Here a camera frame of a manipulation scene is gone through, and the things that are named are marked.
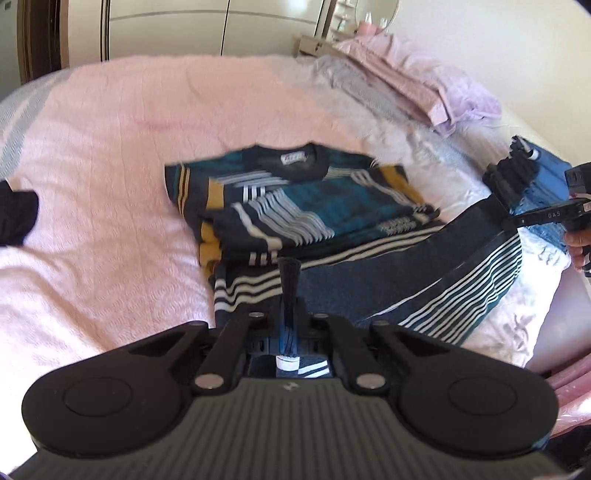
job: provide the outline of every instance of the wall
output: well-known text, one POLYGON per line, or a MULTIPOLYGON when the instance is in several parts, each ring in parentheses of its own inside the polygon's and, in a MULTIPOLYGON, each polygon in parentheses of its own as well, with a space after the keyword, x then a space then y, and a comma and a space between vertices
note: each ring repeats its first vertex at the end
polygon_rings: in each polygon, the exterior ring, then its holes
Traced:
POLYGON ((21 86, 17 52, 17 3, 5 9, 10 0, 0 4, 0 100, 21 86))
POLYGON ((389 31, 465 69, 572 163, 591 161, 591 16, 574 0, 401 0, 389 31))

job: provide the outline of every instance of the white cabinet door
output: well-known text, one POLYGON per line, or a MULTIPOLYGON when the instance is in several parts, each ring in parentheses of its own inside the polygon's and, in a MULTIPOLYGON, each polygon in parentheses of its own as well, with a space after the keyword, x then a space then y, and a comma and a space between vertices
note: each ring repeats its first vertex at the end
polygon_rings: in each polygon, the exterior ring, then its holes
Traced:
POLYGON ((148 15, 109 23, 109 58, 130 55, 219 55, 224 13, 148 15))
POLYGON ((224 55, 294 55, 302 35, 314 35, 316 24, 286 18, 230 13, 224 55))
POLYGON ((166 12, 226 12, 229 0, 111 0, 109 18, 166 12))
POLYGON ((102 0, 63 0, 60 35, 67 35, 68 65, 78 67, 102 60, 102 0))
POLYGON ((17 52, 17 1, 0 5, 0 100, 21 86, 17 52))
POLYGON ((323 0, 230 0, 230 12, 297 18, 317 24, 322 2, 323 0))

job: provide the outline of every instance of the hand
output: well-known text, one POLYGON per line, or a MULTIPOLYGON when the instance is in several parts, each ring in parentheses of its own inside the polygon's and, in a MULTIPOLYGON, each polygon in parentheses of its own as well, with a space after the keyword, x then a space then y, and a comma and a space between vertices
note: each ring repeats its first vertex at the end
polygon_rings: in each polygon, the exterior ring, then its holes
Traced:
POLYGON ((573 265, 577 270, 586 263, 585 255, 583 255, 583 247, 591 245, 591 229, 581 230, 578 232, 566 232, 564 234, 564 243, 569 248, 570 258, 573 260, 573 265))

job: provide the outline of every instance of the clothing label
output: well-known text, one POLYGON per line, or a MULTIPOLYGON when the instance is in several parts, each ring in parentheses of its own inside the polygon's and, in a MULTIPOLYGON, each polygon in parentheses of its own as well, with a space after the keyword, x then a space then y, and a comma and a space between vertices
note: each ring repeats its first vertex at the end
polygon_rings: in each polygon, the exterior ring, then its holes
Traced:
POLYGON ((291 165, 292 163, 296 163, 299 161, 306 161, 308 155, 306 152, 293 152, 293 153, 286 153, 285 155, 281 156, 281 163, 284 165, 291 165))

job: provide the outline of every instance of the round mirror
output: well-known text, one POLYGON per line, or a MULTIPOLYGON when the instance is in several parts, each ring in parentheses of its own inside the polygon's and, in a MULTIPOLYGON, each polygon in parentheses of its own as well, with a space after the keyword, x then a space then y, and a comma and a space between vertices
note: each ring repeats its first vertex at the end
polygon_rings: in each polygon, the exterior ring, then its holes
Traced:
POLYGON ((400 5, 400 0, 357 0, 355 7, 355 21, 365 20, 365 15, 371 13, 372 22, 379 26, 383 18, 386 25, 390 25, 400 5))

